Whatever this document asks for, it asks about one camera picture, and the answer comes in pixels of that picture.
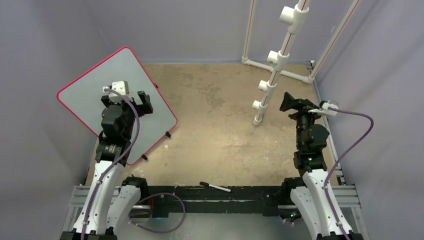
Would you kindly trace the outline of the pink framed whiteboard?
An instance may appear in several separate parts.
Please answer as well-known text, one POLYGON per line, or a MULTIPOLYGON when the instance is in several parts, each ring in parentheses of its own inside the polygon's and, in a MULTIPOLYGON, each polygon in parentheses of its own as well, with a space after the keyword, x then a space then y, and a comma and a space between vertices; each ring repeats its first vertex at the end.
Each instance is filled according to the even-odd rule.
POLYGON ((102 87, 117 81, 128 82, 130 96, 137 104, 141 104, 137 92, 144 91, 150 96, 153 107, 153 113, 140 118, 139 134, 127 159, 127 164, 133 165, 142 160, 142 155, 147 156, 148 151, 166 136, 166 132, 177 125, 178 119, 130 47, 120 48, 70 82, 57 92, 56 98, 98 136, 102 130, 101 113, 105 108, 101 102, 101 97, 106 95, 102 87))

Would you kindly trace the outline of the black whiteboard marker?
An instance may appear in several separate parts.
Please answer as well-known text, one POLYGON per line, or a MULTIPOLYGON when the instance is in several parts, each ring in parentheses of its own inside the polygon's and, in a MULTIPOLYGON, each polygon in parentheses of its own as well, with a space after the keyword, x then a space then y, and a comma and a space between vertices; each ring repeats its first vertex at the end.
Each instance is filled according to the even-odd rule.
POLYGON ((229 188, 225 188, 225 187, 221 187, 221 186, 213 185, 213 184, 210 184, 210 183, 208 183, 208 182, 204 182, 204 181, 200 181, 200 182, 199 182, 199 184, 200 184, 201 186, 205 186, 205 187, 209 187, 209 188, 217 189, 217 190, 224 191, 224 192, 227 192, 227 193, 230 193, 230 192, 232 191, 232 190, 231 190, 231 189, 229 189, 229 188))

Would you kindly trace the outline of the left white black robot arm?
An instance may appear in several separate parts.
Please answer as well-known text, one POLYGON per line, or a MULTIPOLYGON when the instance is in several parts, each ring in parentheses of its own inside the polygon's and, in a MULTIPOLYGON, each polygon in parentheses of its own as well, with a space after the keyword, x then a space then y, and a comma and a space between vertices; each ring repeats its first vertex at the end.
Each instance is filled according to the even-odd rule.
POLYGON ((150 96, 138 91, 137 104, 127 93, 109 87, 101 97, 105 108, 101 113, 102 130, 98 135, 94 176, 85 203, 70 231, 63 231, 62 240, 116 240, 119 223, 130 213, 134 204, 142 205, 149 199, 147 181, 142 177, 127 177, 123 192, 113 201, 116 183, 127 164, 136 142, 132 134, 139 134, 139 118, 153 113, 150 96))

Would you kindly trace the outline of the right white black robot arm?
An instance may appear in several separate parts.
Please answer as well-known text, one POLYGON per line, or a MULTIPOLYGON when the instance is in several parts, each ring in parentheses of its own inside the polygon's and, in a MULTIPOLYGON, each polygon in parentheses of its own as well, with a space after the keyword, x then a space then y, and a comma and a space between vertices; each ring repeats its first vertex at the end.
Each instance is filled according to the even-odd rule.
POLYGON ((316 123, 328 109, 308 99, 294 98, 285 92, 280 111, 294 110, 289 118, 296 122, 296 151, 293 163, 299 177, 285 179, 280 196, 294 203, 313 240, 362 240, 346 220, 334 191, 325 163, 323 149, 330 135, 327 128, 316 123))

